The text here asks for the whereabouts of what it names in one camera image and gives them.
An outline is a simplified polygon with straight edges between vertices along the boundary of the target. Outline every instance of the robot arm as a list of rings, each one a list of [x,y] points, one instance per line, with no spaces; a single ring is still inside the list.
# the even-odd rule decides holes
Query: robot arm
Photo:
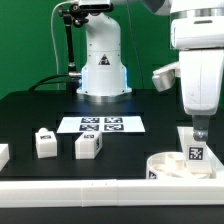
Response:
[[[170,15],[172,0],[142,0],[143,4],[157,15]]]
[[[164,10],[171,14],[171,43],[180,50],[179,63],[155,71],[153,81],[160,91],[165,90],[173,84],[170,70],[180,70],[184,109],[192,115],[194,139],[207,141],[209,117],[217,111],[223,76],[224,1],[142,1],[155,14]]]

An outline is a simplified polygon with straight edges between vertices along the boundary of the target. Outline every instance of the black table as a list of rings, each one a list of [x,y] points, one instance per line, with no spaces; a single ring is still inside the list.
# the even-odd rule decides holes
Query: black table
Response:
[[[56,132],[64,116],[141,116],[145,133],[105,133],[94,160],[76,160],[80,134],[57,134],[58,156],[38,159],[35,132]],[[208,145],[224,157],[224,113],[211,117]],[[111,104],[79,101],[66,91],[14,92],[0,101],[0,143],[8,143],[5,180],[145,179],[146,160],[181,151],[177,126],[192,126],[179,91],[133,91],[131,99]],[[222,223],[224,206],[142,206],[0,209],[1,223]]]

